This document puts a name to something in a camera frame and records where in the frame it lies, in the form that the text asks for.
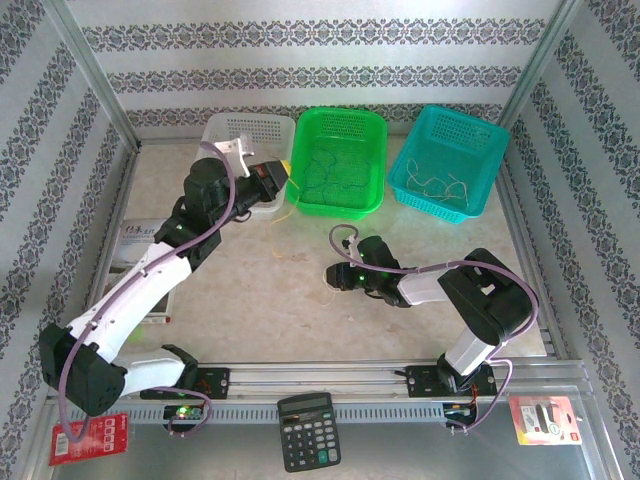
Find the red retail card package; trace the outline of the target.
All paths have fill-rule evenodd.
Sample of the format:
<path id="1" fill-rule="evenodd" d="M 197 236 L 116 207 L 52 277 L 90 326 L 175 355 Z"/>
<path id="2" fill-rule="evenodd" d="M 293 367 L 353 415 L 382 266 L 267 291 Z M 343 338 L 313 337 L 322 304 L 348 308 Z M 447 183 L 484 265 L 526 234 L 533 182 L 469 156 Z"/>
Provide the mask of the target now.
<path id="1" fill-rule="evenodd" d="M 59 466 L 124 453 L 128 448 L 128 436 L 127 413 L 93 418 L 86 435 L 78 443 L 70 442 L 62 426 L 57 424 L 52 429 L 49 465 Z"/>

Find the aluminium table side rail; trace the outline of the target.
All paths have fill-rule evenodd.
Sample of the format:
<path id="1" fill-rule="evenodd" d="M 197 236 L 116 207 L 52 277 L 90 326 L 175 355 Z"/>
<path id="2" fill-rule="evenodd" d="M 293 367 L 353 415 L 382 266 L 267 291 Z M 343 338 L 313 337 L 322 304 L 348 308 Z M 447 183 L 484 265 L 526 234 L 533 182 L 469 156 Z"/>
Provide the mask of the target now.
<path id="1" fill-rule="evenodd" d="M 538 262 L 537 250 L 531 240 L 527 219 L 522 212 L 518 192 L 509 175 L 506 163 L 499 170 L 496 188 L 523 278 L 533 288 L 538 298 L 537 325 L 543 339 L 546 355 L 556 360 L 570 360 L 572 355 L 565 345 L 553 302 Z"/>
<path id="2" fill-rule="evenodd" d="M 104 292 L 107 282 L 109 268 L 111 266 L 113 253 L 117 243 L 117 235 L 124 218 L 126 206 L 130 196 L 131 184 L 135 175 L 138 150 L 133 150 L 125 159 L 121 176 L 117 184 L 117 190 L 113 198 L 111 213 L 106 223 L 106 229 L 101 238 L 102 244 L 96 257 L 95 268 L 90 278 L 89 290 L 87 291 L 83 307 L 91 307 L 98 301 Z"/>

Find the pink usb drive package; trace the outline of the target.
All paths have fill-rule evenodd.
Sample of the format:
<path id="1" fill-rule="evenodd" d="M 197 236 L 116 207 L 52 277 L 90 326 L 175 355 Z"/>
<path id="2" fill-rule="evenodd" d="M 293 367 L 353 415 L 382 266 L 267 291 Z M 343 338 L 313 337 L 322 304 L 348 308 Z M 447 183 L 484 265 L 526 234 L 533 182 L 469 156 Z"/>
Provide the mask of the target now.
<path id="1" fill-rule="evenodd" d="M 519 445 L 581 445 L 582 436 L 566 396 L 510 396 L 509 408 Z"/>

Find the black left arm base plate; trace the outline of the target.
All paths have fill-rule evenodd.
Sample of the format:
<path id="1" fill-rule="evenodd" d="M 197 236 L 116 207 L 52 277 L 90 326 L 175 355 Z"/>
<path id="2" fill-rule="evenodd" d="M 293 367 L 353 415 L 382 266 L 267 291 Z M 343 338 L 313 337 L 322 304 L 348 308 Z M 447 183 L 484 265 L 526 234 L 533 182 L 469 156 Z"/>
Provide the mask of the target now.
<path id="1" fill-rule="evenodd" d="M 195 391 L 212 400 L 224 400 L 228 395 L 230 370 L 228 368 L 198 367 L 181 379 L 177 388 Z M 166 392 L 158 389 L 143 390 L 139 394 L 143 400 L 197 400 L 193 394 Z"/>

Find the grey printed booklet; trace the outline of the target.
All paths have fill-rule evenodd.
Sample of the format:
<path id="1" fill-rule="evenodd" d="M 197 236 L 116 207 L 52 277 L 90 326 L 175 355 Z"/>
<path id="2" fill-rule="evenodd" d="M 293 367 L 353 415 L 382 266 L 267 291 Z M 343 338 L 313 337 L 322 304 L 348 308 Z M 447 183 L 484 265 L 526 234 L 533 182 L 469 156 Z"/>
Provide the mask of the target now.
<path id="1" fill-rule="evenodd" d="M 141 259 L 164 219 L 124 220 L 118 232 L 104 294 L 107 294 Z M 141 321 L 142 324 L 169 324 L 175 293 L 167 293 Z"/>

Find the black desk calculator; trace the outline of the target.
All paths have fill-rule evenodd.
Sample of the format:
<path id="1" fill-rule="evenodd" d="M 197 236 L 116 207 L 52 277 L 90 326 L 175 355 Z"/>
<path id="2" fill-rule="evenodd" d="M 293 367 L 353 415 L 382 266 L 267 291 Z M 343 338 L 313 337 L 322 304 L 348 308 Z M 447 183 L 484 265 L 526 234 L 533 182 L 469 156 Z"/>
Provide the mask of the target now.
<path id="1" fill-rule="evenodd" d="M 314 392 L 277 402 L 284 468 L 288 473 L 336 466 L 342 454 L 331 394 Z"/>

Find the white perforated plastic basket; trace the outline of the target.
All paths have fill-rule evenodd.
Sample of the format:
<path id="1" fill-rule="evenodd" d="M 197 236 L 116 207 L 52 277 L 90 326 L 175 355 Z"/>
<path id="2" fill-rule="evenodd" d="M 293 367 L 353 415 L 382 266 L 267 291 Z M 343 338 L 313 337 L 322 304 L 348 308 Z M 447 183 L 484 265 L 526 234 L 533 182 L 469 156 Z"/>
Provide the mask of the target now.
<path id="1" fill-rule="evenodd" d="M 213 144 L 247 134 L 255 151 L 255 155 L 248 161 L 250 168 L 272 160 L 290 162 L 295 128 L 295 121 L 286 116 L 241 112 L 219 113 L 209 118 L 201 141 Z"/>

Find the green perforated plastic basket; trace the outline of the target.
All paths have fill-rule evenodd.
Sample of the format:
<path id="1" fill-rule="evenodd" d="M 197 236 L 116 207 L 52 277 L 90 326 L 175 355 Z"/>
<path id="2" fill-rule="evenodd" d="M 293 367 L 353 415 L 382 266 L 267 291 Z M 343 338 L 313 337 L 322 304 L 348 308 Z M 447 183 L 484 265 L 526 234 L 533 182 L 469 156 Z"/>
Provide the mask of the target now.
<path id="1" fill-rule="evenodd" d="M 303 214 L 361 220 L 384 199 L 387 123 L 378 114 L 316 107 L 298 120 L 287 199 Z"/>

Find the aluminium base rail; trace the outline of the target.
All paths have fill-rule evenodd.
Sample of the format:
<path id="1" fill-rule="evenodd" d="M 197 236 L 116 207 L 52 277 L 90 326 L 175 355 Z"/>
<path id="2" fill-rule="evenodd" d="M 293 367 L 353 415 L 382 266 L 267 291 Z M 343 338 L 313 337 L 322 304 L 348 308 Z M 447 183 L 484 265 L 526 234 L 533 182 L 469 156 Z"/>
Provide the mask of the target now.
<path id="1" fill-rule="evenodd" d="M 508 390 L 531 390 L 536 395 L 573 388 L 581 392 L 593 391 L 580 361 L 531 357 L 515 358 L 512 364 L 512 367 L 508 367 L 502 360 L 496 359 L 489 365 L 495 375 L 497 391 L 507 377 L 511 378 Z M 226 399 L 252 399 L 312 391 L 328 391 L 333 395 L 350 397 L 410 398 L 404 380 L 393 373 L 406 366 L 410 365 L 398 362 L 320 362 L 227 366 L 205 364 L 199 367 L 228 368 L 230 377 Z M 189 369 L 181 379 L 197 368 Z"/>

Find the teal perforated plastic basket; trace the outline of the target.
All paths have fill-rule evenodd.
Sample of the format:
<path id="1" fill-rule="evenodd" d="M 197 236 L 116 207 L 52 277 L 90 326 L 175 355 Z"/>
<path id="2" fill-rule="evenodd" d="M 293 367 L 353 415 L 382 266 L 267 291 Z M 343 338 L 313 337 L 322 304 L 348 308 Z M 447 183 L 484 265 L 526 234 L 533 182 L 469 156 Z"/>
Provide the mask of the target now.
<path id="1" fill-rule="evenodd" d="M 488 121 L 423 108 L 388 175 L 396 200 L 452 224 L 482 215 L 510 140 Z"/>

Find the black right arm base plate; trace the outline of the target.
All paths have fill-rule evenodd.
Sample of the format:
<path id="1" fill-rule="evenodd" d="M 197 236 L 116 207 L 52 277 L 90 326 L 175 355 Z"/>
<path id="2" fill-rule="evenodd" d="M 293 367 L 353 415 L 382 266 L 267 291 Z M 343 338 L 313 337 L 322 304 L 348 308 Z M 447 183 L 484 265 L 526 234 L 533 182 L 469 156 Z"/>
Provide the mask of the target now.
<path id="1" fill-rule="evenodd" d="M 436 365 L 410 365 L 393 373 L 404 380 L 410 398 L 472 396 L 474 392 L 492 396 L 497 393 L 493 369 L 486 363 L 467 376 Z"/>

